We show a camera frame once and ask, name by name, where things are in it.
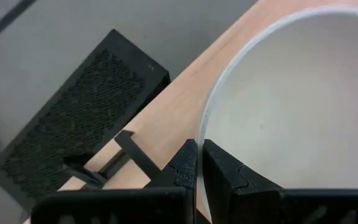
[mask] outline light wood surface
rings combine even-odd
[[[124,129],[135,133],[133,140],[162,169],[186,139],[196,137],[211,87],[251,38],[289,14],[327,5],[358,6],[358,0],[259,0]],[[114,140],[110,141],[85,167],[100,170],[120,149]],[[148,182],[149,178],[130,161],[104,189],[142,188]],[[72,177],[60,190],[77,190],[83,185],[84,182]],[[199,199],[197,206],[204,213]]]

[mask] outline black plastic clip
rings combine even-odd
[[[144,151],[131,139],[133,132],[122,130],[115,138],[122,150],[138,165],[150,178],[158,176],[161,172],[157,165],[144,153]]]
[[[66,157],[63,159],[63,170],[85,182],[87,189],[101,189],[107,182],[107,179],[99,173],[91,172],[83,167],[83,161],[89,157],[91,157],[91,154]]]

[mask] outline black plastic bracket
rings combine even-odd
[[[208,223],[196,211],[197,146],[187,140],[144,189],[57,192],[34,207],[33,224]]]
[[[358,223],[358,190],[283,189],[210,140],[203,174],[213,223]]]
[[[152,180],[161,172],[157,165],[144,153],[144,151],[131,139],[133,132],[122,130],[115,138],[118,145]]]
[[[83,162],[90,155],[70,156],[63,159],[63,170],[86,183],[87,189],[101,189],[107,179],[97,172],[83,167]]]
[[[120,150],[98,173],[109,180],[129,161],[129,159],[128,154],[123,150]]]

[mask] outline perforated metal grille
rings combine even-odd
[[[1,169],[36,200],[58,190],[69,178],[63,157],[95,152],[143,87],[143,78],[103,50],[14,146]]]

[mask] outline bowl rim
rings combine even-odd
[[[300,10],[288,16],[285,16],[273,24],[269,25],[267,28],[256,34],[253,38],[248,41],[245,46],[243,46],[238,53],[233,57],[233,59],[228,63],[226,68],[220,74],[220,76],[215,80],[212,89],[206,97],[206,101],[203,106],[203,112],[201,114],[200,122],[198,123],[198,131],[196,133],[196,142],[198,146],[198,185],[201,190],[201,197],[205,205],[205,209],[209,215],[208,199],[206,198],[206,192],[204,187],[203,179],[203,166],[202,166],[202,148],[205,141],[206,128],[208,126],[209,115],[211,114],[211,109],[214,108],[217,100],[218,93],[221,91],[223,85],[226,82],[229,74],[234,70],[236,65],[241,61],[245,54],[250,52],[257,44],[266,39],[269,35],[274,32],[282,29],[296,21],[303,19],[311,18],[314,16],[322,15],[350,15],[358,17],[358,6],[350,5],[336,5],[336,6],[320,6],[320,7],[311,7],[307,9]]]

